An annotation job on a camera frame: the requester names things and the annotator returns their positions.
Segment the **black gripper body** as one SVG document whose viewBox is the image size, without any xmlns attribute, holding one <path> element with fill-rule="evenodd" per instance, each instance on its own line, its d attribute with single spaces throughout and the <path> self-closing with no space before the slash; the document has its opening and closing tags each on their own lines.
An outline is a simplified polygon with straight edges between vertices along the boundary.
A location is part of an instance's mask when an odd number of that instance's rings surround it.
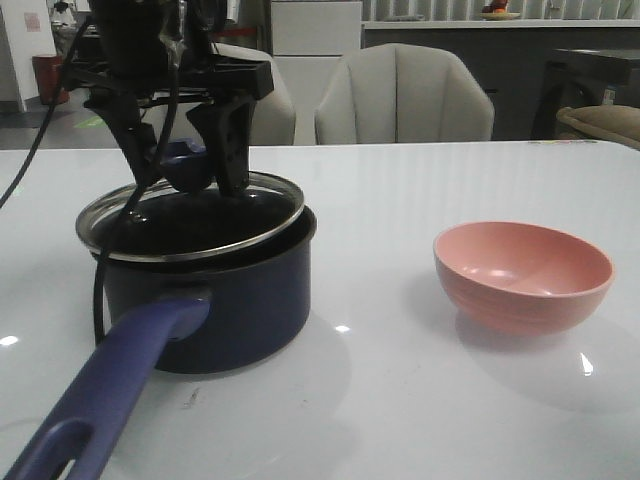
<svg viewBox="0 0 640 480">
<path fill-rule="evenodd" d="M 203 61 L 178 70 L 180 103 L 206 103 L 241 94 L 260 100 L 273 91 L 268 60 L 227 56 L 223 47 L 216 44 L 214 53 Z M 131 94 L 143 109 L 169 102 L 170 81 L 169 72 L 120 75 L 103 59 L 75 59 L 62 75 L 62 86 L 68 91 L 83 88 L 100 96 Z"/>
</svg>

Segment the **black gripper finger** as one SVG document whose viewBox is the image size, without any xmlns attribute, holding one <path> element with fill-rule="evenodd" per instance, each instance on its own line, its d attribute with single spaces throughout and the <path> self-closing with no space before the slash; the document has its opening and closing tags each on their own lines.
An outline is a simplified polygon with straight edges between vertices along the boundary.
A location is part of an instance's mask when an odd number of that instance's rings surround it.
<svg viewBox="0 0 640 480">
<path fill-rule="evenodd" d="M 235 96 L 189 110 L 188 121 L 204 142 L 205 171 L 222 195 L 240 195 L 249 184 L 249 136 L 256 100 Z"/>
<path fill-rule="evenodd" d="M 142 121 L 138 101 L 127 92 L 90 92 L 84 107 L 107 125 L 124 154 L 136 183 L 155 183 L 160 175 L 151 166 L 157 141 L 151 124 Z"/>
</svg>

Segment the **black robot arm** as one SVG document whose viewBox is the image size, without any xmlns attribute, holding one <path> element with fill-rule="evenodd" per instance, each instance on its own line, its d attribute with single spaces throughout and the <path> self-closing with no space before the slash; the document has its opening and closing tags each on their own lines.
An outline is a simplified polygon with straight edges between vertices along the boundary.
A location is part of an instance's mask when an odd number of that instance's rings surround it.
<svg viewBox="0 0 640 480">
<path fill-rule="evenodd" d="M 63 87 L 89 91 L 86 108 L 108 126 L 139 185 L 166 179 L 196 192 L 216 183 L 236 195 L 249 183 L 256 103 L 273 89 L 267 60 L 221 54 L 211 35 L 224 1 L 92 1 L 100 48 L 69 55 Z"/>
</svg>

